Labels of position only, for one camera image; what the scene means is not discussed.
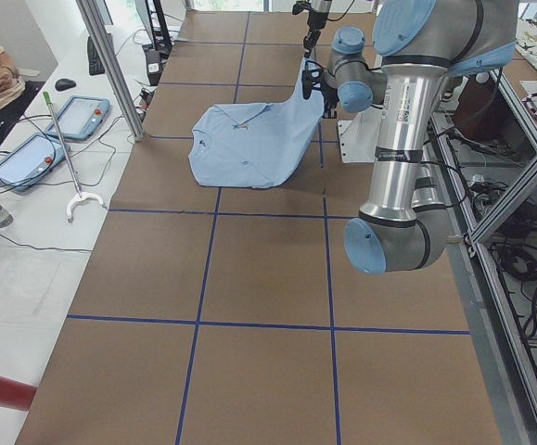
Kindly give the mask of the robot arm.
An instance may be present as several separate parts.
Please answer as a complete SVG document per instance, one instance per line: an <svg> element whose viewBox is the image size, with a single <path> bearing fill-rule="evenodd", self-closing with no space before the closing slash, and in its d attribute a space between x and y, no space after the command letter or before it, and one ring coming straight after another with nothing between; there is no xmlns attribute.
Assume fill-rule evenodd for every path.
<svg viewBox="0 0 537 445"><path fill-rule="evenodd" d="M309 13L307 18L308 31L303 38L306 57L310 57L320 37L321 31L326 26L331 6L331 0L311 0L307 6Z"/></svg>
<svg viewBox="0 0 537 445"><path fill-rule="evenodd" d="M387 1L376 18L374 49L381 71L340 75L361 49L332 44L329 83L345 100L357 82L366 98L344 106L382 106L367 201L344 232L344 247L362 273L428 267L442 254L451 231L445 204L428 165L428 120L452 78L505 66L516 45L516 1Z"/></svg>

